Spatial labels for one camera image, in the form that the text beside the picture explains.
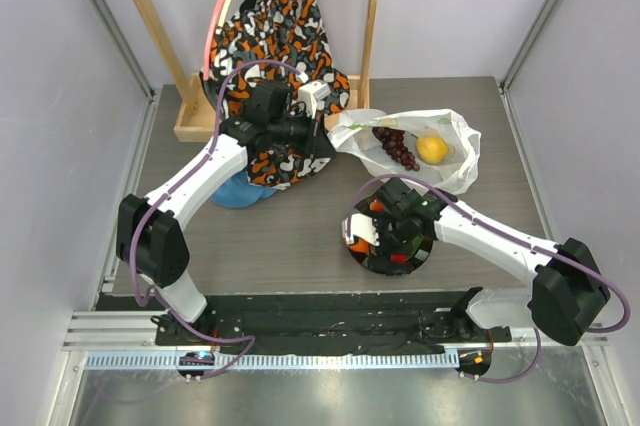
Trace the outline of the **white plastic bag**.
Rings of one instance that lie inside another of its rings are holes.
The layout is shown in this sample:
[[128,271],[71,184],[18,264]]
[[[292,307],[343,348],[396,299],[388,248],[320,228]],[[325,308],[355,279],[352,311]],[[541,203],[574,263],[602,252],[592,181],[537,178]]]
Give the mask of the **white plastic bag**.
[[450,109],[348,110],[339,115],[329,139],[372,176],[403,173],[458,195],[479,174],[481,133]]

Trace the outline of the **red lychee fruit bunch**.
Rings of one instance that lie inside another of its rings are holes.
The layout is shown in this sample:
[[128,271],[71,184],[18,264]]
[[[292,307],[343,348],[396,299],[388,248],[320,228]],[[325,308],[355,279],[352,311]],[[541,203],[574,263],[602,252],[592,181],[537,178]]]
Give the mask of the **red lychee fruit bunch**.
[[371,211],[374,211],[374,212],[384,212],[385,211],[385,207],[383,206],[383,204],[380,201],[376,200],[376,199],[374,199],[374,200],[372,200],[370,202],[369,209]]

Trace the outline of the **fake orange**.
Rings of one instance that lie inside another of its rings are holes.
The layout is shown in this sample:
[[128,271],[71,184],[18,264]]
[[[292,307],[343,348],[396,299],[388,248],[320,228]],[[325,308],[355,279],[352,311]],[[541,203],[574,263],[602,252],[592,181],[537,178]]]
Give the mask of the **fake orange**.
[[353,244],[350,244],[348,248],[356,253],[367,254],[369,252],[370,244],[362,238],[359,238]]

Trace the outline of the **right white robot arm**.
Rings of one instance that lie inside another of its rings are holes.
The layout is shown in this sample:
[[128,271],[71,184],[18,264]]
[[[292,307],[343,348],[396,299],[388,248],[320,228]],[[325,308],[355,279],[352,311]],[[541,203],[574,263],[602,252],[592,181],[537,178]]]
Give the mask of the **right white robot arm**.
[[439,190],[420,194],[400,179],[388,180],[372,199],[372,265],[398,269],[410,261],[421,263],[422,242],[440,241],[522,283],[520,289],[472,289],[451,317],[453,332],[462,340],[475,340],[493,328],[534,327],[557,343],[574,346],[611,297],[590,249],[577,239],[559,244],[529,236],[453,195]]

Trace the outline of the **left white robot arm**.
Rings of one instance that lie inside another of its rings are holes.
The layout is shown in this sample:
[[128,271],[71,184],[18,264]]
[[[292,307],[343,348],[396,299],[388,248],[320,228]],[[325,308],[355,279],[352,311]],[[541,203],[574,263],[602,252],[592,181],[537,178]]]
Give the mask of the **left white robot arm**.
[[223,120],[218,137],[176,175],[144,197],[130,194],[121,201],[116,255],[180,317],[178,332],[190,344],[205,343],[213,321],[203,314],[207,301],[187,271],[190,254],[184,231],[189,221],[224,182],[247,168],[254,152],[294,144],[313,159],[333,157],[324,131],[328,96],[323,81],[302,85],[298,97],[304,109],[291,116],[285,111],[290,88],[279,81],[259,83],[240,114]]

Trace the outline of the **red fake apple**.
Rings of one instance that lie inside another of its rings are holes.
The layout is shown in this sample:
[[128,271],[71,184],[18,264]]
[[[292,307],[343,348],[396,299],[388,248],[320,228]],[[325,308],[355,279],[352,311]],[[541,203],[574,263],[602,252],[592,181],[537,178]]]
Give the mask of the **red fake apple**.
[[402,253],[393,253],[390,255],[390,260],[394,264],[405,264],[408,261],[408,256]]

